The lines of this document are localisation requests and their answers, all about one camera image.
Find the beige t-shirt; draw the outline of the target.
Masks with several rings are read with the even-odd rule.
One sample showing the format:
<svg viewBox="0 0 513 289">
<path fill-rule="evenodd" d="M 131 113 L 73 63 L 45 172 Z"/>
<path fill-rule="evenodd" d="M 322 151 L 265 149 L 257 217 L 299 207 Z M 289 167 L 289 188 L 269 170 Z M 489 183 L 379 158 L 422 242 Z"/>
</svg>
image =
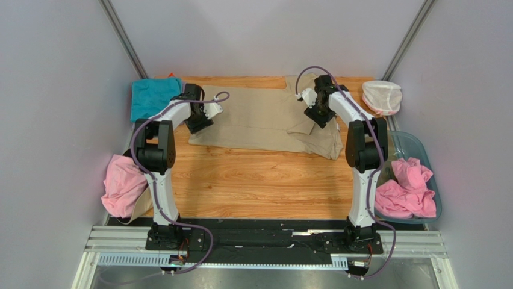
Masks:
<svg viewBox="0 0 513 289">
<path fill-rule="evenodd" d="M 224 90 L 230 98 L 221 103 L 223 112 L 214 117 L 213 125 L 191 135 L 189 144 L 300 152 L 336 160 L 344 147 L 337 121 L 319 127 L 295 96 L 296 90 L 312 88 L 315 78 L 313 73 L 301 79 L 288 76 L 284 89 L 205 85 L 208 97 Z"/>
</svg>

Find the clear teal plastic bin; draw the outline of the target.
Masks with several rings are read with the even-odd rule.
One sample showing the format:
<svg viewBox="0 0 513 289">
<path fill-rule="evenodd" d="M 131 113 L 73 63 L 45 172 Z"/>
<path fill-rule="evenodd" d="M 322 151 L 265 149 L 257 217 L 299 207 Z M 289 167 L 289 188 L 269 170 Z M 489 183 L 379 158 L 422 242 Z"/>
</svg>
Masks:
<svg viewBox="0 0 513 289">
<path fill-rule="evenodd" d="M 378 187 L 386 181 L 396 178 L 392 171 L 391 162 L 398 160 L 400 158 L 404 158 L 406 160 L 408 158 L 418 158 L 421 161 L 422 165 L 426 166 L 428 169 L 432 171 L 431 164 L 429 162 L 429 158 L 427 156 L 425 148 L 419 139 L 406 132 L 390 131 L 388 140 L 388 159 L 385 162 L 385 165 L 379 176 Z M 437 205 L 437 215 L 434 218 L 412 217 L 410 219 L 395 219 L 392 217 L 382 216 L 376 209 L 375 214 L 383 220 L 389 222 L 409 225 L 424 225 L 438 220 L 442 213 L 443 206 L 441 203 L 441 198 L 438 192 L 438 186 L 434 177 L 434 173 L 431 179 L 427 182 L 427 187 L 435 192 L 434 201 Z"/>
</svg>

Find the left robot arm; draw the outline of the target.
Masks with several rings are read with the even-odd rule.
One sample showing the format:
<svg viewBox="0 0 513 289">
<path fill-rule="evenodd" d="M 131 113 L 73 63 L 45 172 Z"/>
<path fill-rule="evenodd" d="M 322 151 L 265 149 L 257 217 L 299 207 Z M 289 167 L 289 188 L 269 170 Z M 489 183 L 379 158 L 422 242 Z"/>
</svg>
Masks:
<svg viewBox="0 0 513 289">
<path fill-rule="evenodd" d="M 174 130 L 185 123 L 191 133 L 213 124 L 204 112 L 205 92 L 197 84 L 186 84 L 184 92 L 153 117 L 135 121 L 130 156 L 143 171 L 154 208 L 147 250 L 178 250 L 185 243 L 171 174 L 176 161 Z"/>
</svg>

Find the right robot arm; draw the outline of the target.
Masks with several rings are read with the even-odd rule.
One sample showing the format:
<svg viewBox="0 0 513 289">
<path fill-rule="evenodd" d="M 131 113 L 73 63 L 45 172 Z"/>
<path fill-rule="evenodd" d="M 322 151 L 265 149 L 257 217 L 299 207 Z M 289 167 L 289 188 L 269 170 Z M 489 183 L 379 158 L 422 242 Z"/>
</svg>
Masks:
<svg viewBox="0 0 513 289">
<path fill-rule="evenodd" d="M 329 75 L 314 80 L 314 88 L 298 95 L 304 113 L 324 128 L 335 116 L 347 126 L 345 157 L 353 173 L 353 196 L 341 244 L 348 252 L 383 253 L 374 217 L 374 199 L 381 168 L 388 157 L 387 123 L 366 112 L 345 87 Z"/>
</svg>

